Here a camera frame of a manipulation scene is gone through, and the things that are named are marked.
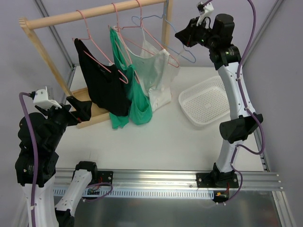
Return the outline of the black tank top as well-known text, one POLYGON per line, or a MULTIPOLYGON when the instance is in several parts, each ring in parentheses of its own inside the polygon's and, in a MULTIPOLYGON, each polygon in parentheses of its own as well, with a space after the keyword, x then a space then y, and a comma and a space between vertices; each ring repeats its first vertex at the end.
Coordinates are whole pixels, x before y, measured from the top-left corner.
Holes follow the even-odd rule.
POLYGON ((131 101, 117 67, 99 63, 82 40, 74 39, 74 45, 91 101, 116 116, 127 116, 131 101))

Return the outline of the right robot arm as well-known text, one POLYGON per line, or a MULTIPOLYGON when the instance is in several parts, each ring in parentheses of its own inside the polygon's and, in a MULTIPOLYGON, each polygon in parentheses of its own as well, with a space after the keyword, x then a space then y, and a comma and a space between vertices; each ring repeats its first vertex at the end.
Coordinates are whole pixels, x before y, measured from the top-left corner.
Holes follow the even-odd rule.
POLYGON ((238 188, 239 182, 234 168, 237 151, 244 141, 263 122, 249 101, 241 69, 241 54, 232 44, 235 23, 228 14, 218 14, 212 27, 206 22, 192 18, 185 29, 175 34, 185 46, 196 44, 209 50, 211 62, 223 81, 230 106, 230 120, 219 125, 223 144, 220 155, 208 174, 196 174, 199 188, 238 188))

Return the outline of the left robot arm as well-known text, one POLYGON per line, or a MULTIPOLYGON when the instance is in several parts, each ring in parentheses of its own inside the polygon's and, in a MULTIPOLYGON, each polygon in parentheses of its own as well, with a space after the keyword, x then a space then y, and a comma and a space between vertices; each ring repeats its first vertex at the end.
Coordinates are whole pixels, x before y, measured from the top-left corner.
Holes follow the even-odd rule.
POLYGON ((75 210, 88 185, 98 181, 95 162, 80 161, 73 172, 71 184, 57 204, 53 199, 56 163, 55 152, 68 126, 75 126, 91 118, 91 101, 67 97, 69 104, 52 105, 49 109, 37 106, 28 113, 23 97, 33 94, 21 92, 19 100, 24 117, 19 123, 20 154, 15 163, 17 182, 27 201, 30 227, 72 227, 75 210))

